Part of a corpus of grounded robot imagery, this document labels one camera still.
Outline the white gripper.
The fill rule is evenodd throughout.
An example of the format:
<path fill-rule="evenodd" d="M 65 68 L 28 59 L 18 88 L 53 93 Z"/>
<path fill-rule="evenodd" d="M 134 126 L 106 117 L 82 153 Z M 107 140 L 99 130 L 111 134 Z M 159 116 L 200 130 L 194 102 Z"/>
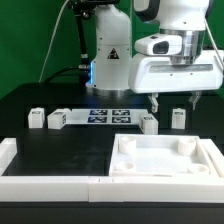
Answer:
<path fill-rule="evenodd" d="M 202 53 L 191 65 L 172 65 L 169 57 L 136 54 L 132 59 L 129 87 L 135 93 L 151 93 L 151 111 L 158 112 L 157 93 L 193 91 L 189 102 L 196 109 L 202 90 L 216 90 L 223 82 L 223 69 L 215 53 Z"/>

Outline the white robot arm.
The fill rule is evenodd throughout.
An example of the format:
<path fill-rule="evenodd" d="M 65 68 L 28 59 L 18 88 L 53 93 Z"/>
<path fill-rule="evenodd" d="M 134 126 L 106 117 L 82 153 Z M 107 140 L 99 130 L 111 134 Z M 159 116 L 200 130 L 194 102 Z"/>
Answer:
<path fill-rule="evenodd" d="M 136 15 L 157 22 L 159 32 L 131 39 L 131 20 L 109 1 L 96 3 L 97 53 L 86 87 L 101 95 L 128 90 L 147 94 L 158 110 L 160 93 L 189 91 L 196 103 L 203 90 L 223 83 L 224 52 L 203 48 L 214 0 L 133 0 Z"/>

